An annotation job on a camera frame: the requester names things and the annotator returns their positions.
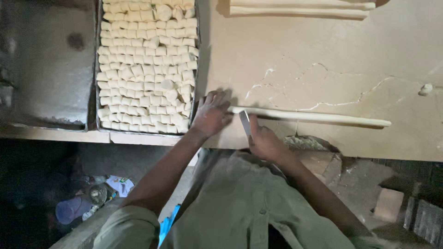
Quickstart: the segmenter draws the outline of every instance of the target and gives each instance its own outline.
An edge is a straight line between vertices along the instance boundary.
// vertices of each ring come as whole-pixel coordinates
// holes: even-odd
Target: tray of dough pieces
[[[86,132],[95,126],[97,9],[89,0],[1,1],[2,122]]]
[[[191,124],[200,47],[194,0],[99,1],[97,128],[182,136]]]

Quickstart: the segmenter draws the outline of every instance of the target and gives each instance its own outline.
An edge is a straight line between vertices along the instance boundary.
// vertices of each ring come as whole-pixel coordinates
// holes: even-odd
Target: left hand
[[[195,130],[208,139],[229,124],[232,121],[232,115],[228,112],[231,103],[223,100],[225,95],[225,92],[211,91],[206,98],[200,98],[190,130]]]

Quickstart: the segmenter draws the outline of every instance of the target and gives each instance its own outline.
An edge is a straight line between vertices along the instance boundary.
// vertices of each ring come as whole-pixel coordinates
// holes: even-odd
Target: hand
[[[231,103],[223,100],[225,95],[225,92],[212,91],[206,99],[200,98],[197,114],[191,125],[192,130],[200,132],[208,139],[232,121],[232,115],[228,112]]]
[[[256,115],[249,116],[251,135],[248,137],[249,149],[259,158],[277,163],[291,151],[278,139],[275,133],[266,126],[259,126]]]

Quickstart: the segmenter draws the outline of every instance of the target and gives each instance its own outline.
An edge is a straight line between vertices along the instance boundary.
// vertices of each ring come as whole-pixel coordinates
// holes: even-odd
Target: forearm
[[[190,129],[140,180],[120,207],[141,206],[158,216],[172,195],[186,166],[206,139],[200,132]]]
[[[312,208],[323,217],[330,219],[346,236],[370,235],[368,229],[355,215],[312,174],[291,152],[287,152],[278,162],[278,167]]]

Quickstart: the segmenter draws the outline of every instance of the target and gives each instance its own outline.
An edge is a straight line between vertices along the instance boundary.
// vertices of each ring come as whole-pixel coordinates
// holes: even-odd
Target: metal tray
[[[88,0],[1,1],[1,81],[12,89],[2,96],[2,123],[77,132],[94,125],[96,22]]]
[[[100,31],[101,31],[101,21],[103,21],[103,2],[102,0],[98,1],[98,21],[97,21],[97,32],[96,32],[96,52],[95,52],[95,68],[94,68],[94,84],[95,84],[95,94],[96,94],[96,110],[100,109],[101,105],[100,105],[100,97],[99,92],[100,92],[100,88],[98,87],[97,84],[97,80],[95,80],[95,77],[97,76],[97,73],[100,72],[100,64],[98,63],[98,53],[97,53],[97,49],[100,46]],[[197,18],[197,48],[200,49],[200,44],[201,44],[201,37],[200,37],[200,17],[199,17],[199,11],[198,11],[198,4],[197,1],[195,2],[195,17]],[[200,65],[200,57],[201,55],[199,55],[197,57],[197,72],[195,75],[195,86],[194,86],[194,92],[196,92],[196,88],[197,88],[197,79],[198,79],[198,66]],[[192,124],[192,121],[194,119],[194,114],[196,111],[196,107],[195,107],[195,95],[194,98],[192,100],[192,106],[191,106],[191,113],[189,115],[189,126]],[[150,136],[166,136],[166,137],[182,137],[183,133],[148,133],[148,132],[127,132],[127,131],[117,131],[117,130],[111,130],[111,129],[106,129],[100,126],[100,118],[98,117],[98,114],[96,112],[96,125],[97,125],[97,130],[100,132],[116,132],[116,133],[123,133],[123,134],[133,134],[133,135],[150,135]]]

